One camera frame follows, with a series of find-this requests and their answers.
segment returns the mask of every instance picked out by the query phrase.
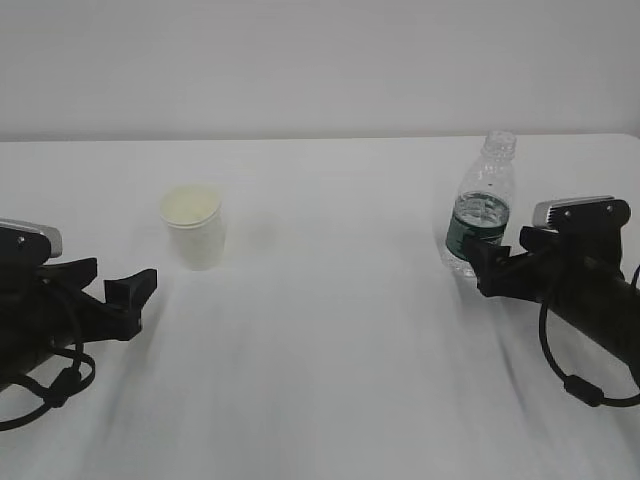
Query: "paper cup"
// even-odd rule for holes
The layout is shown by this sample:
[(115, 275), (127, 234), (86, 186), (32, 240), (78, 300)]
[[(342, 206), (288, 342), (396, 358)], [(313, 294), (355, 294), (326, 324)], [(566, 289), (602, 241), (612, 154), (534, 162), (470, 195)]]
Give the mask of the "paper cup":
[(162, 198), (162, 219), (187, 268), (207, 270), (222, 258), (225, 227), (221, 206), (218, 191), (206, 185), (182, 185)]

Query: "green bottle label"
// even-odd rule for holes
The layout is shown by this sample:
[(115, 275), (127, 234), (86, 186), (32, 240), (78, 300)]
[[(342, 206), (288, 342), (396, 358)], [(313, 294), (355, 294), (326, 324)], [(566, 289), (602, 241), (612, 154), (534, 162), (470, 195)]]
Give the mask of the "green bottle label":
[(447, 248), (451, 253), (461, 260), (467, 261), (467, 257), (462, 253), (462, 240), (466, 236), (472, 236), (494, 245), (500, 245), (507, 224), (497, 227), (478, 227), (471, 225), (458, 218), (455, 212), (451, 214), (449, 230), (447, 232)]

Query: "black cable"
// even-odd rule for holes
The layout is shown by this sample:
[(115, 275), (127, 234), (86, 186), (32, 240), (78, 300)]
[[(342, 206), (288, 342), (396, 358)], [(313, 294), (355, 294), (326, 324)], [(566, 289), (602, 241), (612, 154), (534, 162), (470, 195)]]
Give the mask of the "black cable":
[[(34, 395), (40, 397), (44, 402), (41, 406), (26, 415), (12, 420), (0, 421), (0, 431), (23, 427), (40, 418), (51, 410), (51, 408), (61, 407), (70, 397), (91, 385), (95, 379), (96, 363), (93, 358), (84, 353), (82, 330), (75, 311), (69, 304), (67, 298), (57, 290), (54, 284), (44, 282), (42, 287), (64, 310), (72, 328), (74, 343), (73, 350), (57, 347), (47, 347), (47, 350), (54, 355), (71, 359), (72, 364), (70, 367), (62, 370), (48, 388), (43, 387), (28, 375), (0, 375), (0, 383), (19, 385), (26, 388)], [(83, 363), (87, 364), (91, 369), (89, 375), (84, 379), (80, 372)]]
[[(540, 339), (540, 347), (542, 348), (544, 358), (547, 360), (547, 363), (551, 367), (551, 370), (553, 370), (558, 378), (562, 380), (565, 390), (591, 407), (606, 405), (609, 407), (625, 408), (640, 405), (640, 393), (628, 398), (609, 398), (605, 396), (602, 389), (600, 389), (596, 385), (587, 382), (577, 375), (567, 375), (566, 373), (564, 373), (562, 368), (560, 368), (560, 365), (558, 365), (558, 362), (556, 362), (556, 359), (551, 353), (551, 348), (549, 348), (549, 339), (547, 336), (547, 317), (549, 313), (549, 305), (551, 304), (558, 284), (564, 276), (564, 272), (565, 268), (562, 267), (559, 273), (551, 282), (551, 285), (549, 285), (549, 289), (547, 290), (540, 305), (540, 314), (538, 316), (538, 337)], [(638, 266), (638, 268), (636, 269), (635, 274), (633, 275), (633, 280), (631, 281), (631, 288), (633, 289), (634, 294), (636, 291), (638, 276), (640, 276), (640, 266)]]

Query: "white tablecloth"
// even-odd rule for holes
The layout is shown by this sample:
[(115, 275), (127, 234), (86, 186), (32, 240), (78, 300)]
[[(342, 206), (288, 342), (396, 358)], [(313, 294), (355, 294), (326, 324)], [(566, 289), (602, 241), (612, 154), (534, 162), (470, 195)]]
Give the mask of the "white tablecloth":
[[(0, 433), (2, 480), (640, 478), (640, 409), (567, 395), (537, 309), (485, 299), (439, 260), (457, 184), (482, 138), (0, 144), (0, 216), (64, 236), (99, 278), (155, 267), (130, 343), (89, 345), (97, 379)], [(640, 209), (640, 141), (524, 136), (505, 243), (536, 202), (613, 194)], [(221, 266), (180, 267), (158, 199), (224, 191)], [(623, 230), (630, 275), (640, 261)], [(90, 293), (100, 296), (95, 282)], [(611, 395), (624, 366), (557, 318), (567, 370)], [(37, 370), (51, 379), (65, 362)], [(0, 394), (0, 418), (36, 405)]]

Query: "water bottle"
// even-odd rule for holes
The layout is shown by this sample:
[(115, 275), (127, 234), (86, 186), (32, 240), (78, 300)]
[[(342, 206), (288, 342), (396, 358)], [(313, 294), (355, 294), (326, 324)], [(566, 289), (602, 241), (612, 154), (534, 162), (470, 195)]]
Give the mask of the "water bottle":
[(459, 275), (475, 276), (462, 252), (465, 236), (495, 245), (502, 242), (515, 193), (511, 164), (515, 151), (513, 133), (490, 132), (480, 158), (467, 170), (460, 184), (443, 250), (445, 264)]

